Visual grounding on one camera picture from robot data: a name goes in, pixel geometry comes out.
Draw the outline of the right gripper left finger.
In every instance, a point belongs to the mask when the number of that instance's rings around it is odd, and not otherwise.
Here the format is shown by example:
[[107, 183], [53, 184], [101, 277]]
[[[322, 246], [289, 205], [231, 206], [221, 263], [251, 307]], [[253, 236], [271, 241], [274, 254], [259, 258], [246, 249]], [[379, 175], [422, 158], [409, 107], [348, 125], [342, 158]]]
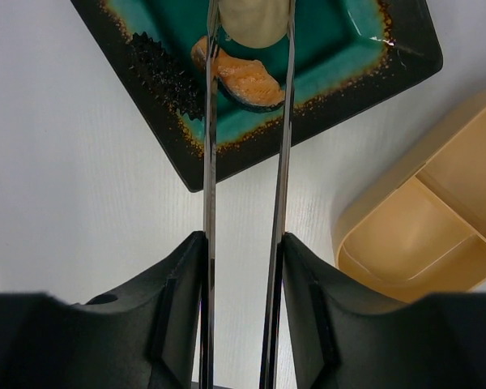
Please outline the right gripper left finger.
[[188, 388], [204, 236], [85, 304], [0, 293], [0, 388]]

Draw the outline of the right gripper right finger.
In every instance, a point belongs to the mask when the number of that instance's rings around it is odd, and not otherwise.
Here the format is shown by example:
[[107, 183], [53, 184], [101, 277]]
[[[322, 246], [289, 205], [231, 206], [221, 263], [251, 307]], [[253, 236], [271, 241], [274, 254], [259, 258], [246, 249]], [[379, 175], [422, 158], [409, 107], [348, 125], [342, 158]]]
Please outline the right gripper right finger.
[[486, 293], [405, 303], [283, 236], [283, 290], [299, 388], [486, 388]]

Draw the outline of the metal tongs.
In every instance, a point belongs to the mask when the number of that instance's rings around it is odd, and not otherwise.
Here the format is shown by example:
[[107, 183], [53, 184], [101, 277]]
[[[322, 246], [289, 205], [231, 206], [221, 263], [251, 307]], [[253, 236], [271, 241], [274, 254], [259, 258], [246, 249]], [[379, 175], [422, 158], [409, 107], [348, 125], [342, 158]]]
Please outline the metal tongs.
[[282, 304], [290, 139], [279, 154], [222, 182], [217, 105], [219, 82], [206, 75], [203, 164], [203, 229], [207, 269], [203, 274], [199, 372], [201, 388], [290, 386], [277, 378]]

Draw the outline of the white rice ball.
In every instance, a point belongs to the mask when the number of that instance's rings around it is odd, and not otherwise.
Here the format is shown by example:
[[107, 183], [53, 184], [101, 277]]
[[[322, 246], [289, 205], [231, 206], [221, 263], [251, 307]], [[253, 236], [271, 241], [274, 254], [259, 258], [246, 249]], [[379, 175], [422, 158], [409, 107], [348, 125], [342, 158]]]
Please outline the white rice ball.
[[288, 29], [288, 0], [222, 0], [220, 21], [236, 43], [264, 49], [280, 41]]

